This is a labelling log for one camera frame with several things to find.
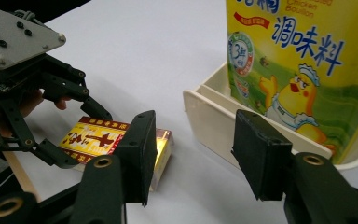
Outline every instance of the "cardboard box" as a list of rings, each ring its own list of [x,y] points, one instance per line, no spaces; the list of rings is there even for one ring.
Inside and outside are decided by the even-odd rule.
[[[74,169],[84,171],[87,162],[94,157],[112,154],[129,127],[128,123],[82,117],[61,140],[59,147],[79,162]],[[156,141],[158,155],[150,190],[157,188],[168,158],[171,156],[172,132],[156,129]]]

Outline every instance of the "gray metal plate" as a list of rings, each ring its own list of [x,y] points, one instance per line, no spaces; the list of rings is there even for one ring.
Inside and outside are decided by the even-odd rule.
[[[22,29],[17,26],[18,21],[23,24]],[[26,30],[31,31],[32,35],[26,35]],[[1,44],[2,41],[6,42],[6,47],[0,46],[0,70],[3,70],[62,46],[65,37],[0,10],[0,41]]]

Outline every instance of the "white plastic container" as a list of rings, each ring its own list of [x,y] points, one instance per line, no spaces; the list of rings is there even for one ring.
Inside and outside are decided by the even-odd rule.
[[[191,128],[197,139],[206,147],[239,168],[231,154],[234,140],[235,114],[238,109],[251,110],[230,96],[227,67],[223,64],[194,91],[184,91],[185,109]],[[277,122],[263,116],[274,128],[293,143],[293,153],[312,152],[329,159],[332,154],[318,145]],[[358,166],[358,138],[338,170]]]

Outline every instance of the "white tabletop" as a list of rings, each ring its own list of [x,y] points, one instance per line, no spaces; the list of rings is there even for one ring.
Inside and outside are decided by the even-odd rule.
[[[148,206],[127,204],[129,223],[287,223],[283,202],[258,202],[244,174],[192,134],[182,92],[195,89],[226,61],[224,0],[93,0],[47,24],[67,43],[49,54],[83,70],[90,95],[131,122],[153,109],[172,131],[168,166]],[[45,101],[26,120],[38,141],[54,144],[86,114],[71,101]],[[81,173],[17,153],[40,199],[78,183]],[[358,168],[342,172],[358,188]]]

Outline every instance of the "circular logo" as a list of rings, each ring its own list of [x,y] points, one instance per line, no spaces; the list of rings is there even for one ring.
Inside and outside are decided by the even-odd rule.
[[[254,48],[248,35],[235,32],[228,39],[228,59],[234,65],[235,71],[245,77],[252,69]]]

